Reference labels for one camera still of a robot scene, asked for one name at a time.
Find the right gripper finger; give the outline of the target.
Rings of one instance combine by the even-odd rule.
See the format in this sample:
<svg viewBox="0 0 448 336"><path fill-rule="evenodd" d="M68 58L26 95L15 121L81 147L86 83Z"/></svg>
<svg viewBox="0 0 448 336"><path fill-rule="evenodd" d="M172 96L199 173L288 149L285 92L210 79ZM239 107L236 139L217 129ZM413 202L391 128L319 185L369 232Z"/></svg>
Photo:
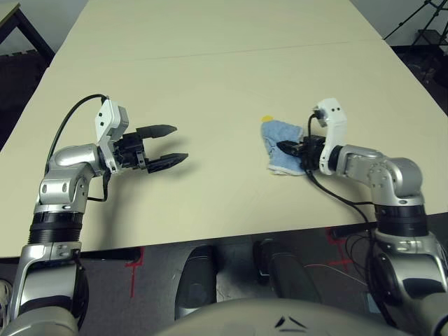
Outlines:
<svg viewBox="0 0 448 336"><path fill-rule="evenodd" d="M299 143L294 141L279 141L276 146L285 154L298 157L299 156Z"/></svg>

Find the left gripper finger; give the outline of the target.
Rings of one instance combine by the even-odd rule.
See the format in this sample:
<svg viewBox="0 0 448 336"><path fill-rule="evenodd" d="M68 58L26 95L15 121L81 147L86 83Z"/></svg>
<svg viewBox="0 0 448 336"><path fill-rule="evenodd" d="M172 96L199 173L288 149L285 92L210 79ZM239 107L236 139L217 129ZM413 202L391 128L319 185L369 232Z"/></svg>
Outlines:
<svg viewBox="0 0 448 336"><path fill-rule="evenodd" d="M146 159L146 170L149 174L172 168L188 157L187 153L172 153L163 155L156 160Z"/></svg>
<svg viewBox="0 0 448 336"><path fill-rule="evenodd" d="M177 128L172 125L150 125L136 128L141 139L156 139L175 132Z"/></svg>

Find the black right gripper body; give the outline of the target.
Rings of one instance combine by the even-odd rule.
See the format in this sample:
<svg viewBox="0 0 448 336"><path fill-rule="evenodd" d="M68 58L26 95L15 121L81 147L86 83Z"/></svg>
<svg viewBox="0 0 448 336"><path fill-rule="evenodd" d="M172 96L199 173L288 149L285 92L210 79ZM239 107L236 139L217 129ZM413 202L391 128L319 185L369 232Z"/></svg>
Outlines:
<svg viewBox="0 0 448 336"><path fill-rule="evenodd" d="M305 136L296 146L298 157L301 160L300 166L305 171L315 171L319 169L321 153L326 143L324 136Z"/></svg>

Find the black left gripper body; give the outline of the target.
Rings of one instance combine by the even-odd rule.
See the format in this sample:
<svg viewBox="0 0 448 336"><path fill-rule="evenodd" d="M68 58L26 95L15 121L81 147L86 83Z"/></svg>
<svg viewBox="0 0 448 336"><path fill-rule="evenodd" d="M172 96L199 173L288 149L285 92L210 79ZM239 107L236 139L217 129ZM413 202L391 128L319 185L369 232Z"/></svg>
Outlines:
<svg viewBox="0 0 448 336"><path fill-rule="evenodd" d="M147 170L148 158L143 140L150 137L144 131L127 133L113 144L113 156L124 169Z"/></svg>

